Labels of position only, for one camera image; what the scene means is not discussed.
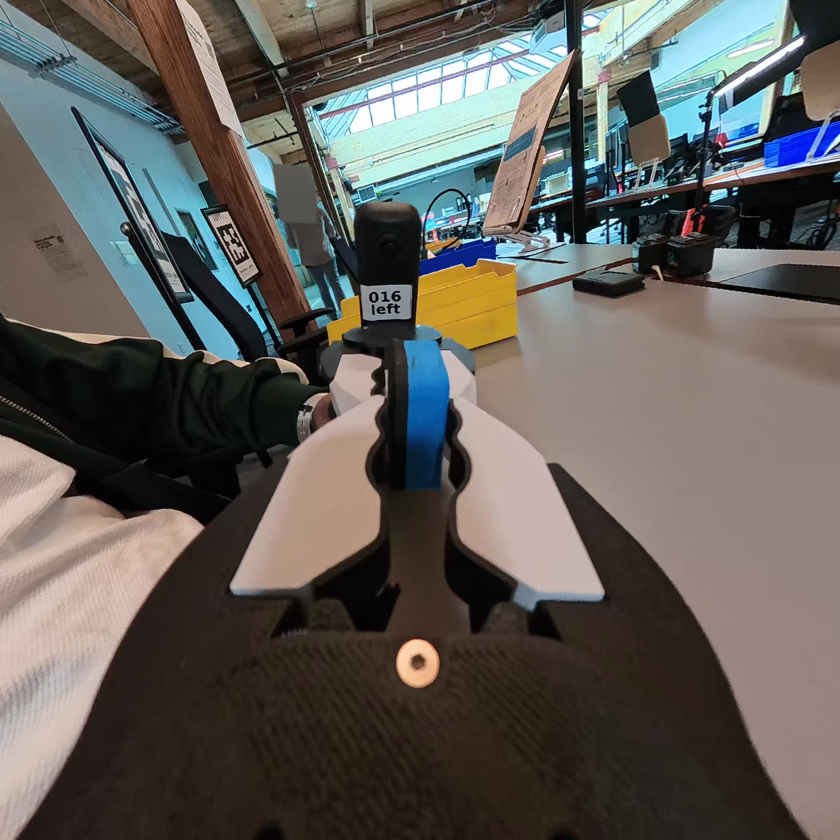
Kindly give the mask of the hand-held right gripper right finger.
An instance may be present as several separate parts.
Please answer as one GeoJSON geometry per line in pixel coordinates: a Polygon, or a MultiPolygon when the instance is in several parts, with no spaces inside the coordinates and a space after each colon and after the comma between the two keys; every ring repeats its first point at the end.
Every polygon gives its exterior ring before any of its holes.
{"type": "Polygon", "coordinates": [[[450,403],[447,436],[454,492],[446,582],[469,610],[603,601],[605,588],[538,450],[463,397],[450,403]]]}

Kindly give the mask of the blue foam eraser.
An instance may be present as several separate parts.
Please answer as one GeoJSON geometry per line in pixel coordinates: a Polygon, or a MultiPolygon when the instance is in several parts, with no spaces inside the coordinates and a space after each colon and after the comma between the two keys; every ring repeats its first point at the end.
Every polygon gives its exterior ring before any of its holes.
{"type": "Polygon", "coordinates": [[[433,341],[394,339],[385,355],[386,442],[393,490],[439,490],[450,385],[433,341]]]}

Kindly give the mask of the white light bar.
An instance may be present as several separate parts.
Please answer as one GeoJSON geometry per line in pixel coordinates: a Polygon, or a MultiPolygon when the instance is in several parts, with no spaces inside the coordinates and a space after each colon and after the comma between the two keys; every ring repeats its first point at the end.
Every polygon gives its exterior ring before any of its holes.
{"type": "Polygon", "coordinates": [[[806,36],[799,35],[764,58],[741,68],[708,93],[707,104],[712,106],[716,102],[724,112],[782,80],[802,63],[807,41],[806,36]]]}

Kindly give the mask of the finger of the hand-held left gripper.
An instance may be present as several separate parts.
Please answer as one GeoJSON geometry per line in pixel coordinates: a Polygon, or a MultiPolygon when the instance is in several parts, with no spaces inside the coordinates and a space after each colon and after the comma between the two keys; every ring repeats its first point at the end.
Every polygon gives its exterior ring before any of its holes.
{"type": "Polygon", "coordinates": [[[477,385],[471,371],[451,350],[441,350],[441,356],[448,376],[448,398],[477,403],[477,385]]]}
{"type": "Polygon", "coordinates": [[[336,417],[376,417],[384,404],[383,359],[363,353],[346,353],[330,385],[336,417]]]}

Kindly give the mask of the white tilted stand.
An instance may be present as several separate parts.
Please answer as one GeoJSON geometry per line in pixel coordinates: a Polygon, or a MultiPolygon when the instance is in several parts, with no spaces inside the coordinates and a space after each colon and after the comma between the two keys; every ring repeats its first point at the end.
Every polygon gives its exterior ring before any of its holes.
{"type": "Polygon", "coordinates": [[[497,252],[502,247],[514,248],[518,249],[520,256],[535,256],[564,245],[564,242],[558,242],[556,238],[543,235],[542,232],[494,233],[491,236],[497,241],[497,252]]]}

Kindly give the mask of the black table mat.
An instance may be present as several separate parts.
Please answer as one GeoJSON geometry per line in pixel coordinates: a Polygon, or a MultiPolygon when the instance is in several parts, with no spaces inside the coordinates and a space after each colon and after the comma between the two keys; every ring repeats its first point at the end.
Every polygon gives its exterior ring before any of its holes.
{"type": "Polygon", "coordinates": [[[839,304],[839,267],[779,264],[724,280],[720,288],[798,301],[839,304]]]}

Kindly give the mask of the blue plastic bin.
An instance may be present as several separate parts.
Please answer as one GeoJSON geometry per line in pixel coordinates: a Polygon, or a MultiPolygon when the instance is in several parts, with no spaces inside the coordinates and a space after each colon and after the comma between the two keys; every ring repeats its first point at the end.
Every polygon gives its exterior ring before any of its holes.
{"type": "Polygon", "coordinates": [[[419,276],[425,277],[456,266],[470,268],[475,266],[480,259],[495,260],[496,257],[496,238],[476,239],[456,248],[444,248],[436,255],[422,259],[419,265],[419,276]]]}

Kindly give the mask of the small framed marker sign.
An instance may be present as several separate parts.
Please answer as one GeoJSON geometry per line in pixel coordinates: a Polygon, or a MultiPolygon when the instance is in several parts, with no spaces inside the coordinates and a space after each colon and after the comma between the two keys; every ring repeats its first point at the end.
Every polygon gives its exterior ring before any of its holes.
{"type": "Polygon", "coordinates": [[[240,286],[244,289],[254,286],[262,272],[228,207],[205,206],[202,214],[240,286]]]}

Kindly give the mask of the black battery charger case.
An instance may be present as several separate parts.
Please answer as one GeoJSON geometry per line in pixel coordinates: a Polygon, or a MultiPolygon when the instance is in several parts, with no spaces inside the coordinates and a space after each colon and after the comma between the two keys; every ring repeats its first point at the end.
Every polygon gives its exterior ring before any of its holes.
{"type": "Polygon", "coordinates": [[[672,237],[666,246],[666,271],[673,277],[700,277],[710,272],[718,240],[693,232],[672,237]]]}
{"type": "Polygon", "coordinates": [[[667,261],[669,240],[665,234],[640,235],[632,245],[633,272],[647,275],[655,266],[662,267],[667,261]]]}

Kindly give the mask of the large framed sign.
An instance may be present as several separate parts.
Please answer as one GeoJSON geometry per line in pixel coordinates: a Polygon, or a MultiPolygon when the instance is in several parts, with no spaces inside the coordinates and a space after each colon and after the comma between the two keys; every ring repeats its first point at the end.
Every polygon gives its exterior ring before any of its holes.
{"type": "Polygon", "coordinates": [[[186,285],[162,231],[154,220],[130,168],[104,136],[76,107],[70,112],[91,148],[124,213],[121,228],[140,263],[150,275],[167,305],[180,307],[193,302],[194,296],[186,285]]]}

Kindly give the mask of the blue storage bin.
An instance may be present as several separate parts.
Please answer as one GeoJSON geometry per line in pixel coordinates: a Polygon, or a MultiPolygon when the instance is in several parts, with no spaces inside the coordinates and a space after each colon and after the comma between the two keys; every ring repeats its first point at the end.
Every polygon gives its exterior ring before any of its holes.
{"type": "Polygon", "coordinates": [[[822,159],[838,152],[839,120],[834,120],[823,127],[792,133],[764,145],[763,164],[767,168],[780,168],[789,165],[822,159]]]}

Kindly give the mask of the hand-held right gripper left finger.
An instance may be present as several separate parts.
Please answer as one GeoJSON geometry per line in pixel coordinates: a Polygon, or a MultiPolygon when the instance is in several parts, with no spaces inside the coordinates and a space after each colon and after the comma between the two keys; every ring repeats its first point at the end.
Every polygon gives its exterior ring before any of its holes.
{"type": "Polygon", "coordinates": [[[387,582],[383,444],[373,395],[294,452],[229,584],[233,595],[368,602],[387,582]]]}

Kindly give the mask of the black steel pole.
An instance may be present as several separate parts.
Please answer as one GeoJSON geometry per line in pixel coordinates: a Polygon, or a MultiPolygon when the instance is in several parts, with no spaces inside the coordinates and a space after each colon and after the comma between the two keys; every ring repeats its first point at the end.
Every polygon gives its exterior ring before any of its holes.
{"type": "Polygon", "coordinates": [[[565,1],[566,45],[572,58],[569,75],[570,159],[572,167],[572,237],[576,245],[586,242],[585,155],[582,7],[579,1],[565,1]]]}

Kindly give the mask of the yellow plastic bin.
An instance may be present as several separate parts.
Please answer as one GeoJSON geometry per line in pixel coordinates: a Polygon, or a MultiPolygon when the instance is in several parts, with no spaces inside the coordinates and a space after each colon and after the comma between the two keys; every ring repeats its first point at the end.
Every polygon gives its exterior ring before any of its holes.
{"type": "Polygon", "coordinates": [[[419,276],[417,268],[387,266],[360,279],[356,297],[343,300],[330,323],[331,343],[371,328],[385,340],[453,340],[468,350],[518,334],[516,267],[478,259],[419,276]]]}

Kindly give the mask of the grey desk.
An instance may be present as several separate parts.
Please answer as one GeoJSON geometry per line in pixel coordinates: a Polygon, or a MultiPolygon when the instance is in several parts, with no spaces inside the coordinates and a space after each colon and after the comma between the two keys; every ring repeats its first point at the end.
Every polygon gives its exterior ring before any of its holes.
{"type": "Polygon", "coordinates": [[[497,260],[514,265],[518,296],[572,281],[591,270],[612,269],[632,262],[631,245],[554,245],[523,255],[513,245],[499,245],[497,260]]]}
{"type": "Polygon", "coordinates": [[[791,812],[838,838],[838,305],[565,282],[475,355],[479,405],[659,563],[791,812]]]}

